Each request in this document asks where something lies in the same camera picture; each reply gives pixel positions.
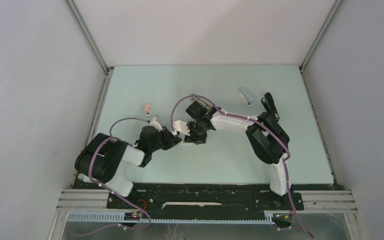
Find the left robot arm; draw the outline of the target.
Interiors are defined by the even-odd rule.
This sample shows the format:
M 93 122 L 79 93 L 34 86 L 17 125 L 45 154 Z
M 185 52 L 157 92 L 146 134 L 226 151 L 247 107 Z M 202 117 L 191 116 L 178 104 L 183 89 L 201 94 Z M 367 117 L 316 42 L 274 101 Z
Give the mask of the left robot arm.
M 115 194 L 125 208 L 133 208 L 138 202 L 138 194 L 132 191 L 134 184 L 123 176 L 122 162 L 145 167 L 152 154 L 159 150 L 169 150 L 182 142 L 166 127 L 160 129 L 152 125 L 144 126 L 135 145 L 98 133 L 78 155 L 74 168 L 92 182 L 103 184 Z

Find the beige black long stapler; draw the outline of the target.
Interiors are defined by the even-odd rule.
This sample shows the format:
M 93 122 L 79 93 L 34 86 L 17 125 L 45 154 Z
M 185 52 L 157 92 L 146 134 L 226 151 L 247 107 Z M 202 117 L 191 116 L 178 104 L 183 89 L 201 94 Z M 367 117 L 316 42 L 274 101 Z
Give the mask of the beige black long stapler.
M 212 105 L 208 104 L 207 102 L 205 102 L 204 100 L 202 100 L 200 97 L 198 97 L 197 95 L 194 95 L 192 94 L 191 97 L 189 98 L 191 101 L 196 101 L 198 102 L 202 107 L 210 110 L 212 108 Z

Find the white staple box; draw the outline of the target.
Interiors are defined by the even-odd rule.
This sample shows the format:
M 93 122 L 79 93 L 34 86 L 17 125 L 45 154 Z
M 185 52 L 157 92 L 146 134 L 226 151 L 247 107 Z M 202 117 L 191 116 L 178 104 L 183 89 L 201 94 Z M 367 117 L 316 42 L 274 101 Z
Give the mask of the white staple box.
M 183 141 L 181 144 L 184 146 L 193 146 L 194 145 L 193 142 L 186 142 L 186 141 Z

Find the pink stapler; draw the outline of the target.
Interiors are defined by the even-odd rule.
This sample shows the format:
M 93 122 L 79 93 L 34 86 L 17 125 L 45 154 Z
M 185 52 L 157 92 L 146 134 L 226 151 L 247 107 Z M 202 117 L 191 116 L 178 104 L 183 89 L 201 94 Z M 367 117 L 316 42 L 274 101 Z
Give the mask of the pink stapler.
M 151 115 L 151 110 L 152 110 L 152 106 L 150 103 L 146 103 L 144 105 L 144 112 L 145 112 L 145 115 L 146 116 L 150 116 Z

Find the light blue stapler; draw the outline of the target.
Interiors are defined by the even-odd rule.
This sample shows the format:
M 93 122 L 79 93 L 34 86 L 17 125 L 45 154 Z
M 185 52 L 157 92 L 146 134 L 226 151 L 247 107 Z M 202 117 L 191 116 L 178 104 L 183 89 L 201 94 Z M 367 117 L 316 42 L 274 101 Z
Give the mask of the light blue stapler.
M 253 105 L 255 97 L 246 87 L 240 87 L 239 94 L 247 106 L 251 107 Z

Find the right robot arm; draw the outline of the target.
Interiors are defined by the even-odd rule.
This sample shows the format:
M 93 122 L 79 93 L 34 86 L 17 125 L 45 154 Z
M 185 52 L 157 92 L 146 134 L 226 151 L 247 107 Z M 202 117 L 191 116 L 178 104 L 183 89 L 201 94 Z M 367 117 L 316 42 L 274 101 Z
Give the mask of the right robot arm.
M 270 190 L 273 192 L 271 204 L 277 209 L 290 204 L 290 184 L 285 172 L 290 138 L 275 117 L 268 112 L 258 116 L 235 114 L 214 106 L 203 106 L 198 101 L 191 103 L 185 112 L 192 118 L 184 124 L 187 127 L 186 143 L 205 144 L 210 130 L 245 134 L 256 157 L 268 165 Z

